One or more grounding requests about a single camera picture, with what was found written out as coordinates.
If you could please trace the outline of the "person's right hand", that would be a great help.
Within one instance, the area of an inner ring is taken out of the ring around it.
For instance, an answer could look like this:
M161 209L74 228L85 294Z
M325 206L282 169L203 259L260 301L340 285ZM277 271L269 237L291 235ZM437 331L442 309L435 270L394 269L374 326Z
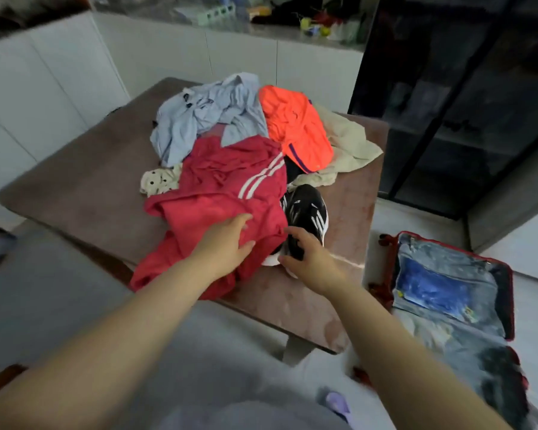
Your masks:
M298 260L300 267L293 275L316 294L327 299L332 297L335 291L346 284L346 277L336 260L318 238L305 229L288 226L285 232L303 249L302 260Z

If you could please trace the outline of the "person's left hand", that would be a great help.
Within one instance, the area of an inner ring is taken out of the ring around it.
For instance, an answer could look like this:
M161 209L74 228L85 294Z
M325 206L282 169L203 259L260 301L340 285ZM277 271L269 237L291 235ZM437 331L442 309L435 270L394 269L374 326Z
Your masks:
M252 218L251 214L240 214L213 224L204 233L189 259L208 284L230 274L243 262L237 260L237 249L247 242L241 242L241 237Z

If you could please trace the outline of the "black sneaker with white stripes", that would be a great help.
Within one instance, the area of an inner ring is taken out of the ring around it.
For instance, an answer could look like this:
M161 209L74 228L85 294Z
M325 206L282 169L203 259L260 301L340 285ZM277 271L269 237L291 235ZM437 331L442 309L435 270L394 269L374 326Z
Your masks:
M329 214L320 191L311 185L300 185L287 192L280 199L287 224L302 228L312 234L324 245L325 234L329 228ZM264 267L279 265L279 255L289 255L303 260L304 250L297 239L288 236L262 263Z

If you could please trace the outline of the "red garment with white stripes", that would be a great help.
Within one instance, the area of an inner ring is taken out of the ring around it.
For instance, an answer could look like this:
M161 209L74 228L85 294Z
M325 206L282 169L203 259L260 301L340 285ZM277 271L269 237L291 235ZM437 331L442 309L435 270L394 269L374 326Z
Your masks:
M137 265L129 288L141 290L189 256L212 224L251 214L240 243L255 241L252 252L213 282L200 299L216 300L230 293L285 241L287 219L280 201L286 187L285 159L277 142L257 135L222 147L218 136L198 139L182 163L178 188L145 201L145 211L164 219L169 230Z

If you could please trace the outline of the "person's right forearm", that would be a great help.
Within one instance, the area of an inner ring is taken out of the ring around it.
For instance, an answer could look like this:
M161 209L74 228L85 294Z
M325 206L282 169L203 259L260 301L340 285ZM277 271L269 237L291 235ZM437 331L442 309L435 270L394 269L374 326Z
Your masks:
M334 275L320 293L335 308L397 430L512 430L362 286Z

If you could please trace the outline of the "person's left forearm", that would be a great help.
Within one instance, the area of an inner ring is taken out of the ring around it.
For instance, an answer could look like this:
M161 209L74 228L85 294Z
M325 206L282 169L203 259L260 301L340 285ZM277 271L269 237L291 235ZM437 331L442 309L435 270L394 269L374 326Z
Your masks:
M0 430L110 428L222 264L190 257L0 390Z

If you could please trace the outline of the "grey table leg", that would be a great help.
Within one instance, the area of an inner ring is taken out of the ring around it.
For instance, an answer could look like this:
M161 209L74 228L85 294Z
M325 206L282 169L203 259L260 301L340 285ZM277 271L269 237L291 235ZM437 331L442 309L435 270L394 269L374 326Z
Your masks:
M289 335L280 361L294 368L308 357L315 348L312 342L294 335Z

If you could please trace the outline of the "black garment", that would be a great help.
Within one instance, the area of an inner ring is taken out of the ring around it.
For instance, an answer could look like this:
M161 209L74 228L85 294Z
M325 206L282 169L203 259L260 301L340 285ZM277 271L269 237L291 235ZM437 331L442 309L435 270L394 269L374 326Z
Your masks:
M284 157L286 167L287 185L292 184L299 176L304 175L303 169L297 165L290 157Z

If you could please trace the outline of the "white polka dot cloth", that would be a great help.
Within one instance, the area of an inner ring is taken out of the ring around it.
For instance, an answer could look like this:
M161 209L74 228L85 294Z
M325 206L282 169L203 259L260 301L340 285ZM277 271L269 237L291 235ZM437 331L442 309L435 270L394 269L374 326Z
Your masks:
M164 194L179 188L179 180L182 173L182 163L172 168L157 168L146 171L140 181L139 192L146 197Z

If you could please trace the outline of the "orange garment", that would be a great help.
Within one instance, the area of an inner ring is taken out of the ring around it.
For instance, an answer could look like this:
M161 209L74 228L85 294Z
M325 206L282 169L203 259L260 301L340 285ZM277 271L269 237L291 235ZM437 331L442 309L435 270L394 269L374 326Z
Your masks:
M258 97L269 138L298 168L315 173L330 165L334 151L316 108L303 93L266 85Z

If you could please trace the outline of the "blue packing bag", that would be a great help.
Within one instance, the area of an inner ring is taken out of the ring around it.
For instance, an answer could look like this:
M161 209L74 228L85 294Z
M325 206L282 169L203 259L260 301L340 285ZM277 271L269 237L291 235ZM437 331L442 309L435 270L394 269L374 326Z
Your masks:
M398 297L460 321L473 321L471 286L404 258L395 282Z

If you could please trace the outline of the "purple slipper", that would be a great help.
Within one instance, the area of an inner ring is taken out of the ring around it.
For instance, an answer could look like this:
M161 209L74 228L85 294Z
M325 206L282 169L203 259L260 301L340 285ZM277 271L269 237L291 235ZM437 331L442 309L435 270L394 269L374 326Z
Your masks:
M339 416L349 427L354 429L350 406L341 393L333 390L327 391L324 397L324 404L331 412Z

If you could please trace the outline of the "red open suitcase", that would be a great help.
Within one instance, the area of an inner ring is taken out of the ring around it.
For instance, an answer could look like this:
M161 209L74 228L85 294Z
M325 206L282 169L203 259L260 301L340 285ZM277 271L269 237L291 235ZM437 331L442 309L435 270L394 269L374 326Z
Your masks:
M504 262L423 238L380 234L386 268L370 293L514 430L538 430L515 338L513 272Z

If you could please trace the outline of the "yellow green toy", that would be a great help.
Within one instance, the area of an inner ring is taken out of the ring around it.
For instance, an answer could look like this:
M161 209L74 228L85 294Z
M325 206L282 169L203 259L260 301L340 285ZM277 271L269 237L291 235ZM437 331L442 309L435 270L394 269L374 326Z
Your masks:
M327 37L331 33L330 27L326 27L325 25L318 23L309 17L303 17L300 20L300 29L301 32L307 36L319 35Z

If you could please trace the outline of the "black glass cabinet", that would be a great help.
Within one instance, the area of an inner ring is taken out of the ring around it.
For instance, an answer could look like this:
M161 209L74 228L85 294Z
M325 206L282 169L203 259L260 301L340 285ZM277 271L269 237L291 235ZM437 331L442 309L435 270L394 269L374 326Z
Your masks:
M538 0L379 0L351 98L379 196L458 220L538 149Z

